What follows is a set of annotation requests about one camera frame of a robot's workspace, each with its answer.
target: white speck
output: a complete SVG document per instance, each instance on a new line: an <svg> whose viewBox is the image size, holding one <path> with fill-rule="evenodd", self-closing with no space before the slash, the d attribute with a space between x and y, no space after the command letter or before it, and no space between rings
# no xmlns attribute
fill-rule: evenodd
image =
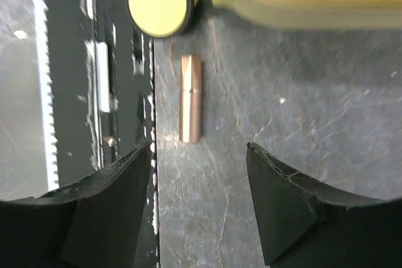
<svg viewBox="0 0 402 268"><path fill-rule="evenodd" d="M14 32L15 37L17 37L18 39L24 40L27 39L28 34L25 33L24 31L15 31Z"/></svg>
<svg viewBox="0 0 402 268"><path fill-rule="evenodd" d="M162 137L162 141L177 141L178 140L178 134L165 134Z"/></svg>
<svg viewBox="0 0 402 268"><path fill-rule="evenodd" d="M156 152L156 144L154 142L151 143L151 152L152 153Z"/></svg>
<svg viewBox="0 0 402 268"><path fill-rule="evenodd" d="M148 98L148 102L149 102L149 104L151 105L151 112L154 112L155 111L155 102L154 102L154 100L153 100L153 95L149 95L149 96L147 96L147 98ZM151 115L151 121L155 121L155 116L152 114Z"/></svg>
<svg viewBox="0 0 402 268"><path fill-rule="evenodd" d="M158 179L156 178L156 173L153 173L153 174L152 174L152 183L153 183L153 186L156 186L157 181L158 181Z"/></svg>
<svg viewBox="0 0 402 268"><path fill-rule="evenodd" d="M83 102L83 103L86 103L86 102L87 102L87 98L84 97L83 95L78 95L77 97L78 97L78 99L79 99L81 102Z"/></svg>
<svg viewBox="0 0 402 268"><path fill-rule="evenodd" d="M152 139L152 141L155 141L155 129L154 129L154 127L152 127L151 139Z"/></svg>

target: dark gray surface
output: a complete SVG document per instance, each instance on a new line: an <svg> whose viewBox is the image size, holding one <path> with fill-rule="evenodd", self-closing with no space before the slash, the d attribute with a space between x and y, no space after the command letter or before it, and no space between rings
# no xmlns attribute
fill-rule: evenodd
<svg viewBox="0 0 402 268"><path fill-rule="evenodd" d="M12 200L48 188L33 0L0 0L0 20L0 199Z"/></svg>
<svg viewBox="0 0 402 268"><path fill-rule="evenodd" d="M155 43L162 267L262 267L246 143L337 188L402 195L402 32L301 32L206 10ZM204 138L178 143L180 55L204 60Z"/></svg>

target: metal bit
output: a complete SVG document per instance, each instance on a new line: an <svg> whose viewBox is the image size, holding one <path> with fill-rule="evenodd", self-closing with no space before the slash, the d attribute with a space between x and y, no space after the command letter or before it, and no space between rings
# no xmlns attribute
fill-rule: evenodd
<svg viewBox="0 0 402 268"><path fill-rule="evenodd" d="M180 68L179 140L201 139L202 62L199 56L182 56Z"/></svg>

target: yellow circular disc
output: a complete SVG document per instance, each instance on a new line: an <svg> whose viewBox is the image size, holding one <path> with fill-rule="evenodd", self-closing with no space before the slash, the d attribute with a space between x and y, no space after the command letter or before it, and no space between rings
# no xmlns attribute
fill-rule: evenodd
<svg viewBox="0 0 402 268"><path fill-rule="evenodd" d="M128 5L140 30L153 37L167 37L177 32L188 10L188 0L128 0Z"/></svg>

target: scratch mark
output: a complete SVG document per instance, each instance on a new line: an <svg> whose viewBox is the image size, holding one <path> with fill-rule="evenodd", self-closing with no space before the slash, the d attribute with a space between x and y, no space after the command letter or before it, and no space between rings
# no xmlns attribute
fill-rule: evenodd
<svg viewBox="0 0 402 268"><path fill-rule="evenodd" d="M222 67L220 64L219 56L218 56L218 44L217 44L215 22L213 20L210 20L208 22L208 24L209 24L209 28L211 30L210 42L211 42L211 49L212 49L212 58L214 59L214 71L215 71L214 76L219 77L220 74L225 74L225 70L220 72L220 69ZM222 92L224 98L226 98L227 92L232 92L230 83L228 83L224 79L220 79L219 89ZM239 110L239 106L237 105L237 102L236 102L237 96L234 93L229 93L229 95L231 96L231 101L233 104L233 114L234 114L234 117L236 118L236 129L241 136L247 137L246 133L241 128L241 121L240 121L241 119L239 116L240 110Z"/></svg>
<svg viewBox="0 0 402 268"><path fill-rule="evenodd" d="M253 114L253 113L256 113L260 108L266 107L266 104L267 104L268 102L269 102L268 100L264 100L264 101L261 102L258 106L255 106L255 107L253 108L253 110L250 111L249 115L251 115L251 114Z"/></svg>
<svg viewBox="0 0 402 268"><path fill-rule="evenodd" d="M267 122L267 124L264 126L264 127L262 127L259 131L258 131L258 133L257 134L255 134L254 135L254 140L256 140L258 137L259 137L259 135L266 129L266 128L268 128L268 126L270 125L270 123L272 122L272 117L270 117L269 118L269 121Z"/></svg>
<svg viewBox="0 0 402 268"><path fill-rule="evenodd" d="M175 39L174 38L170 39L169 62L170 62L170 68L171 68L173 77L177 81L178 79L177 79L177 75L176 75L176 71L175 71L175 66L173 65L173 46L174 46L174 44L175 44Z"/></svg>
<svg viewBox="0 0 402 268"><path fill-rule="evenodd" d="M2 121L0 121L0 125L1 127L4 129L4 131L6 132L7 136L10 138L10 140L13 142L13 144L15 145L15 147L19 147L19 145L17 145L16 141L13 139L13 137L11 136L10 132L8 132L6 126L3 124Z"/></svg>
<svg viewBox="0 0 402 268"><path fill-rule="evenodd" d="M5 194L5 197L2 197L2 199L4 198L9 198L9 197L13 197L13 195L16 193L16 192L18 192L18 191L20 191L20 189L22 189L22 188L24 188L24 187L26 187L28 184L29 184L30 182L29 182L29 180L25 180L24 182L22 182L22 183L20 183L19 185L17 185L17 186L15 186L11 191L8 191L6 194Z"/></svg>
<svg viewBox="0 0 402 268"><path fill-rule="evenodd" d="M224 212L224 221L222 224L222 231L220 232L220 237L218 239L217 247L216 247L216 249L218 251L218 257L219 257L218 263L221 266L221 268L223 268L224 266L222 264L222 255L220 254L220 243L222 242L222 239L224 238L225 224L226 224L226 220L227 220L227 214L229 212L229 200L231 199L231 196L229 194L225 197L226 197L226 207L225 207L225 212Z"/></svg>

